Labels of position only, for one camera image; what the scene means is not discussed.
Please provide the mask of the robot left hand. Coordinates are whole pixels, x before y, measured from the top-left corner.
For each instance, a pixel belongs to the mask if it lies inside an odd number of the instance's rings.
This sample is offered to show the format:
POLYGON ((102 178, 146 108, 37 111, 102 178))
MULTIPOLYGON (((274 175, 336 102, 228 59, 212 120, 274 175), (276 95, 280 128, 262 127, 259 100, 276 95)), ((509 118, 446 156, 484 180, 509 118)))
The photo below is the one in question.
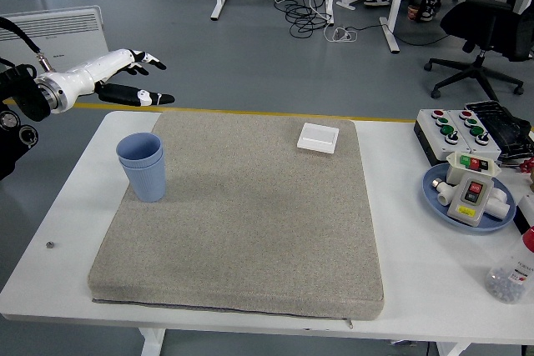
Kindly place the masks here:
POLYGON ((123 71, 131 75, 137 73, 148 75, 149 72, 142 66, 142 63, 153 65, 160 70, 166 69, 162 62, 149 53, 119 49, 69 70, 58 80, 61 83, 62 95, 64 95, 63 108, 69 109, 80 96, 93 93, 96 93, 98 98, 104 102, 135 107, 173 103, 175 99, 170 94, 108 83, 112 76, 123 71))

